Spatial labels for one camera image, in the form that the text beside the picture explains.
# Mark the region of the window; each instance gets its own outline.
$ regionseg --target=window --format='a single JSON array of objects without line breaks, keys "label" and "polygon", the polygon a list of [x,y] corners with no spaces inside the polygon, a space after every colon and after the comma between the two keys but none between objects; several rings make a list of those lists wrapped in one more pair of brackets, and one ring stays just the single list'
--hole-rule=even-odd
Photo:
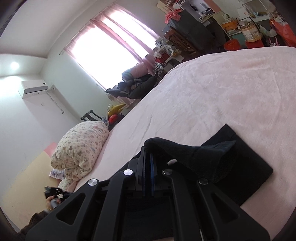
[{"label": "window", "polygon": [[104,89],[117,85],[125,70],[145,62],[158,37],[121,7],[117,10],[114,6],[120,7],[114,4],[111,10],[92,19],[75,37],[75,43],[67,47],[67,52]]}]

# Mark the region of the bed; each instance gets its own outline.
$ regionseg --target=bed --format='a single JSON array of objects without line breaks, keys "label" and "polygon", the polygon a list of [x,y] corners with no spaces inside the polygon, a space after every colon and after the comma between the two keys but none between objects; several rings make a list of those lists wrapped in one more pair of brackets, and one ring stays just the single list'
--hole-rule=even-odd
[{"label": "bed", "polygon": [[105,180],[162,137],[198,146],[228,124],[274,169],[242,206],[269,232],[296,206],[296,49],[266,47],[204,55],[182,63],[110,132],[87,180]]}]

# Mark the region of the curtain rod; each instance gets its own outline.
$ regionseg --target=curtain rod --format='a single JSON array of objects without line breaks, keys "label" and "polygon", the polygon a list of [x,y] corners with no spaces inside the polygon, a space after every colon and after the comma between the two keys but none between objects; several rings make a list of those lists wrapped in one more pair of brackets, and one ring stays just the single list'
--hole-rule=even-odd
[{"label": "curtain rod", "polygon": [[[94,17],[92,17],[91,19],[93,19],[93,18],[95,18],[96,16],[98,16],[101,12],[103,12],[103,11],[105,11],[107,8],[109,8],[112,4],[114,4],[114,3],[116,3],[117,2],[117,0],[116,1],[114,1],[113,3],[111,3],[110,5],[108,5],[107,7],[105,7],[103,10],[101,10],[97,15],[95,15]],[[79,32],[87,25],[87,23],[86,24],[84,24],[83,25],[83,27],[71,38],[71,40],[66,44],[66,46],[61,50],[61,52],[59,53],[59,55],[61,55],[61,54],[63,54],[64,53],[64,51],[65,51],[65,48],[69,45],[69,43],[71,43],[71,41],[76,37],[76,35],[77,34],[79,34]]]}]

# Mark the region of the air conditioner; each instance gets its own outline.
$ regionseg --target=air conditioner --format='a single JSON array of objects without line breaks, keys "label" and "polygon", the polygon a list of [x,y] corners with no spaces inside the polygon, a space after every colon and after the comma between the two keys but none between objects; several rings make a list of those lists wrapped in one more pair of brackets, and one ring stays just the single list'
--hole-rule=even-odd
[{"label": "air conditioner", "polygon": [[33,95],[46,93],[48,85],[44,80],[27,80],[22,81],[19,87],[19,94],[24,99]]}]

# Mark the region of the silver screw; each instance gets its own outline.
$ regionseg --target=silver screw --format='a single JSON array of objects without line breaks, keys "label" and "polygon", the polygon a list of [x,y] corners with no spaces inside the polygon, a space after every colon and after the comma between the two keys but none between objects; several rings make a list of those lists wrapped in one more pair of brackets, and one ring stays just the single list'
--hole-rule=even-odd
[{"label": "silver screw", "polygon": [[171,174],[173,173],[173,170],[172,170],[172,169],[164,169],[164,170],[163,170],[163,173],[164,173],[165,175],[171,175]]},{"label": "silver screw", "polygon": [[132,175],[133,174],[133,170],[126,169],[126,170],[123,171],[123,174],[126,175],[126,176]]},{"label": "silver screw", "polygon": [[88,181],[88,184],[89,184],[90,186],[95,186],[95,185],[98,184],[98,180],[97,180],[97,179],[90,179],[90,180]]},{"label": "silver screw", "polygon": [[201,178],[198,181],[201,185],[207,185],[209,183],[209,181],[206,178]]}]

